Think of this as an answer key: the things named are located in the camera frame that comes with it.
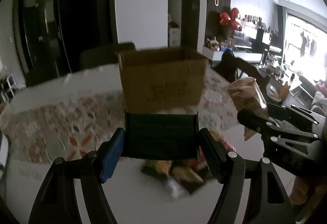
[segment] cardboard box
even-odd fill
[[[119,54],[127,112],[151,113],[200,101],[207,58],[187,48]]]

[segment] doorway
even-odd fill
[[[182,0],[181,46],[197,49],[200,0]]]

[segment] hanging clothes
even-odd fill
[[[317,43],[313,39],[312,42],[311,42],[311,49],[310,49],[310,56],[311,57],[313,57],[316,54],[316,50],[317,50]]]
[[[307,41],[306,41],[306,44],[305,44],[305,46],[306,46],[307,48],[309,48],[309,43],[310,43],[310,39],[309,39],[309,36],[307,36]]]
[[[300,57],[303,57],[305,55],[306,37],[305,37],[304,32],[302,32],[300,35],[302,37],[302,45],[301,45],[301,50],[300,50]]]

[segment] pillow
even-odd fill
[[[315,97],[313,98],[311,108],[316,105],[323,109],[324,112],[327,112],[327,98],[320,91],[316,91]]]

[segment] blue gripper pad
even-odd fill
[[[102,162],[102,172],[100,174],[100,180],[102,183],[105,183],[109,178],[111,178],[115,171],[116,165],[124,149],[124,138],[125,130],[120,128],[116,130],[115,134],[109,141],[112,145]]]

